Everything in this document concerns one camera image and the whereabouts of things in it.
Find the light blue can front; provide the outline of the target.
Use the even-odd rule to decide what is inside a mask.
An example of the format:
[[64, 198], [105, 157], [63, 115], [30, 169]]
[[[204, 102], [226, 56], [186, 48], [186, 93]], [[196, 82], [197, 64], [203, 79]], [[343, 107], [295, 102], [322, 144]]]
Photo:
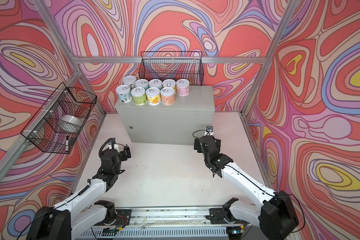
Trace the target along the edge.
[[145, 90], [147, 90], [149, 88], [149, 81], [147, 81], [145, 79], [137, 80], [135, 82], [135, 87], [136, 88], [144, 88]]

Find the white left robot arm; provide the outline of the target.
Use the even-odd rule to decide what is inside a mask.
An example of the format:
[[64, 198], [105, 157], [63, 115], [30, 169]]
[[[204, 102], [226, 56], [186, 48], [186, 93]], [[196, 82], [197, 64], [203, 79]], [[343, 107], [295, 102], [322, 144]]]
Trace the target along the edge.
[[115, 210], [115, 204], [98, 198], [109, 191], [120, 174], [121, 163], [131, 158], [129, 146], [119, 152], [117, 144], [99, 151], [101, 166], [97, 173], [78, 192], [53, 207], [42, 207], [27, 226], [28, 240], [74, 240], [96, 224], [116, 225], [128, 221]]

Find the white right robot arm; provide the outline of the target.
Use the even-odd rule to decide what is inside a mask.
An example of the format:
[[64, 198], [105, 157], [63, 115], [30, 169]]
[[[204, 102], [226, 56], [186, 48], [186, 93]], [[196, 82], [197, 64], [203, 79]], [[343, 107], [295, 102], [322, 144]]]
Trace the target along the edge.
[[220, 153], [221, 140], [205, 135], [195, 138], [194, 149], [204, 156], [206, 167], [244, 193], [252, 204], [231, 198], [222, 206], [222, 213], [210, 216], [211, 221], [237, 221], [259, 227], [269, 240], [284, 240], [298, 227], [299, 219], [291, 197], [284, 191], [276, 192], [245, 173], [233, 159]]

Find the teal label can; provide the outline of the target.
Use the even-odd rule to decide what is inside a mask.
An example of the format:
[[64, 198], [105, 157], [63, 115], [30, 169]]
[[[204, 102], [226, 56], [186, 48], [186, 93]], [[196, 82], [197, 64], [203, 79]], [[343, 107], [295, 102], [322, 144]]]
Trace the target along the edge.
[[118, 99], [121, 103], [129, 103], [133, 100], [131, 87], [129, 85], [120, 85], [116, 88]]

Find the blue label can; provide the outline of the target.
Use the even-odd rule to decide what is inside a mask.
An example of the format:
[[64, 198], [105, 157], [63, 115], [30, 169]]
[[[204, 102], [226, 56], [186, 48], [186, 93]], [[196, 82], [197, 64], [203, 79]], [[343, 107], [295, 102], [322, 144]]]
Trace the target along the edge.
[[149, 81], [150, 88], [158, 88], [161, 90], [163, 88], [163, 82], [159, 79], [153, 79]]

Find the yellow green label can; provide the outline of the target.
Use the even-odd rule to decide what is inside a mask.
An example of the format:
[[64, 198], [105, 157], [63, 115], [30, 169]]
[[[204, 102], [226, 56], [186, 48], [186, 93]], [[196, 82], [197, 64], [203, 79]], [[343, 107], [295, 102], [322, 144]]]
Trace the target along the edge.
[[157, 106], [161, 103], [161, 90], [158, 88], [148, 88], [146, 96], [150, 106]]

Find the orange label can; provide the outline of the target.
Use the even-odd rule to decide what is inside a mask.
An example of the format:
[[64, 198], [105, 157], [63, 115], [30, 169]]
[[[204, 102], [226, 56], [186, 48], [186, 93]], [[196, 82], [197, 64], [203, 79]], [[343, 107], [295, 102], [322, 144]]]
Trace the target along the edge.
[[171, 106], [176, 101], [176, 92], [171, 87], [166, 87], [161, 89], [161, 100], [163, 105]]

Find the pink label can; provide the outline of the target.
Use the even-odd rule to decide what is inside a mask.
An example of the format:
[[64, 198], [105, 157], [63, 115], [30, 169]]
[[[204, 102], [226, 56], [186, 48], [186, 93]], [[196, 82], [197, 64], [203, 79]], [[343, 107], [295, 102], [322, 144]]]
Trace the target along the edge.
[[122, 79], [124, 85], [128, 85], [131, 89], [136, 87], [137, 78], [135, 76], [126, 76]]

